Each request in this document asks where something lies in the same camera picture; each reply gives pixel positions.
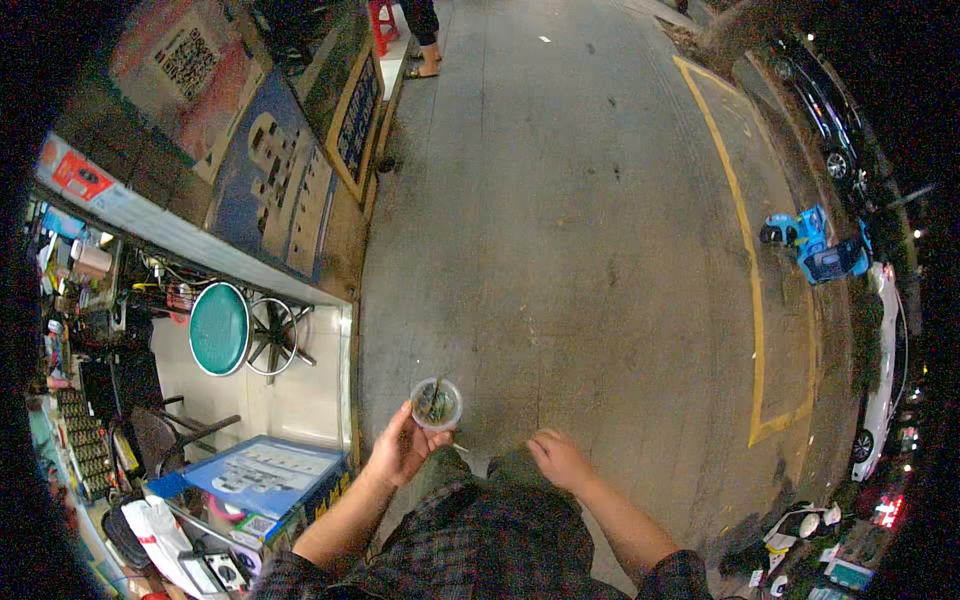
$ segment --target yellow road marking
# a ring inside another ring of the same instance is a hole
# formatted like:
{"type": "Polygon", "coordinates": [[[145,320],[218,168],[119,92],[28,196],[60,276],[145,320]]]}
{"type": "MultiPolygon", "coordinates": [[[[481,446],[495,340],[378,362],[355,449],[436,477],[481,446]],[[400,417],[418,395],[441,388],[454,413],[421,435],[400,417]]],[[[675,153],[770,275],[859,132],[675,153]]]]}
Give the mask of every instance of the yellow road marking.
{"type": "MultiPolygon", "coordinates": [[[[690,88],[690,92],[693,94],[693,98],[697,102],[697,106],[704,114],[704,120],[707,122],[710,135],[713,137],[713,144],[716,146],[717,153],[720,155],[720,162],[723,164],[724,171],[727,174],[727,181],[730,183],[730,190],[733,195],[733,203],[736,207],[736,219],[740,225],[740,232],[743,235],[743,247],[747,251],[748,256],[750,256],[750,285],[752,292],[751,297],[754,305],[754,351],[756,353],[756,359],[754,361],[754,406],[750,415],[750,439],[747,442],[747,447],[750,447],[764,440],[771,434],[782,431],[792,426],[794,423],[805,419],[813,412],[813,399],[816,394],[815,373],[817,362],[816,329],[813,318],[813,295],[810,293],[809,288],[807,288],[804,296],[806,298],[807,318],[809,323],[807,334],[810,355],[809,368],[807,369],[805,402],[793,412],[786,413],[763,422],[760,420],[760,410],[763,406],[763,370],[765,365],[763,353],[763,297],[760,291],[759,267],[756,262],[756,250],[754,249],[753,232],[750,228],[750,221],[747,218],[747,208],[743,201],[743,193],[740,190],[736,173],[733,171],[730,155],[727,154],[727,147],[723,142],[723,138],[720,137],[720,132],[717,130],[716,126],[716,121],[713,120],[713,114],[710,112],[707,102],[704,100],[703,94],[700,93],[700,89],[697,87],[696,83],[693,82],[693,78],[690,76],[690,71],[692,70],[698,75],[706,77],[711,81],[720,84],[721,87],[733,94],[736,94],[737,96],[740,96],[740,93],[730,84],[723,81],[713,73],[710,73],[709,71],[704,70],[703,68],[691,62],[687,62],[686,60],[683,60],[677,56],[673,57],[673,61],[680,69],[680,73],[684,77],[686,85],[690,88]]],[[[760,130],[764,141],[766,141],[771,152],[773,152],[773,146],[770,144],[770,140],[765,135],[763,127],[759,124],[759,119],[756,117],[754,112],[751,111],[751,113],[754,116],[755,121],[757,121],[757,128],[760,130]]]]}

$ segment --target white car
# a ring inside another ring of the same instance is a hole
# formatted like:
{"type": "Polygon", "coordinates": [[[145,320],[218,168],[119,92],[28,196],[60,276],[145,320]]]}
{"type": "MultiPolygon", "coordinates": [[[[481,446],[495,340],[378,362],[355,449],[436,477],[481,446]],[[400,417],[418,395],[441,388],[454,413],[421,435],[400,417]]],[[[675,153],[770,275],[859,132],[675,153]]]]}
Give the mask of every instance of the white car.
{"type": "Polygon", "coordinates": [[[863,421],[853,439],[853,469],[851,479],[864,481],[874,472],[876,462],[883,454],[883,446],[890,431],[890,420],[897,411],[906,384],[907,335],[903,304],[894,285],[894,270],[889,265],[875,262],[867,276],[876,287],[883,302],[883,320],[880,325],[880,380],[867,394],[863,421]]]}

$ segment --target scooter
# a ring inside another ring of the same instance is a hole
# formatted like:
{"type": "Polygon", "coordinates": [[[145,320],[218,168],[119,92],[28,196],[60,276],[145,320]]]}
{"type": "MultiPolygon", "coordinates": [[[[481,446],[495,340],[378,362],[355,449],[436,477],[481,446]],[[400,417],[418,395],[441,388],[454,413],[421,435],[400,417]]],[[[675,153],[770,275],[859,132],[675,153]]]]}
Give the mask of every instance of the scooter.
{"type": "Polygon", "coordinates": [[[758,237],[761,244],[793,249],[806,280],[810,285],[817,285],[847,275],[861,276],[870,268],[873,246],[867,224],[860,219],[859,225],[859,237],[828,246],[827,215],[817,204],[797,217],[788,214],[767,217],[758,237]]]}
{"type": "Polygon", "coordinates": [[[779,567],[790,548],[798,540],[814,540],[835,533],[842,516],[836,503],[829,509],[806,502],[793,504],[762,539],[725,556],[719,565],[720,574],[724,577],[737,572],[749,575],[749,587],[766,588],[773,596],[781,597],[789,578],[779,572],[779,567]]]}

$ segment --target round stool seat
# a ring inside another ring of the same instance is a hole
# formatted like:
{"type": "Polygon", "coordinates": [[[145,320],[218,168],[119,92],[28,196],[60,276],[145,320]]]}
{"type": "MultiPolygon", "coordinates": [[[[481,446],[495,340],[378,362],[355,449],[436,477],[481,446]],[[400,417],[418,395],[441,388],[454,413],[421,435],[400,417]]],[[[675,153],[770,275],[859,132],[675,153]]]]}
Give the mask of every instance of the round stool seat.
{"type": "Polygon", "coordinates": [[[190,351],[207,374],[222,377],[243,365],[251,344],[250,309],[223,281],[200,294],[190,311],[190,351]]]}

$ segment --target stool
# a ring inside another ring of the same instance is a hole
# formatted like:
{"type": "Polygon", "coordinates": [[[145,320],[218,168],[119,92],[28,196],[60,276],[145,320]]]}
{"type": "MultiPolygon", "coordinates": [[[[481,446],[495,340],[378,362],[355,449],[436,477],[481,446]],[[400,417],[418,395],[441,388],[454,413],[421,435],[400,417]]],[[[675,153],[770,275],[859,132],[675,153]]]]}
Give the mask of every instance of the stool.
{"type": "Polygon", "coordinates": [[[246,362],[248,369],[266,376],[267,385],[273,385],[274,377],[284,372],[295,356],[311,367],[317,364],[298,348],[297,323],[312,310],[313,306],[305,306],[295,313],[282,300],[268,297],[249,303],[233,285],[213,283],[197,297],[190,312],[190,351],[208,375],[225,377],[246,362]],[[261,304],[267,311],[266,324],[253,314],[261,304]],[[251,351],[253,342],[257,346],[251,351]],[[253,362],[267,346],[267,370],[262,371],[253,362]],[[286,362],[278,368],[281,356],[286,362]]]}
{"type": "Polygon", "coordinates": [[[394,21],[393,0],[371,0],[370,21],[373,25],[373,40],[376,42],[376,55],[382,57],[387,54],[387,44],[400,37],[394,21]],[[380,10],[387,7],[387,19],[380,19],[380,10]],[[380,29],[383,25],[390,27],[386,34],[380,29]]]}

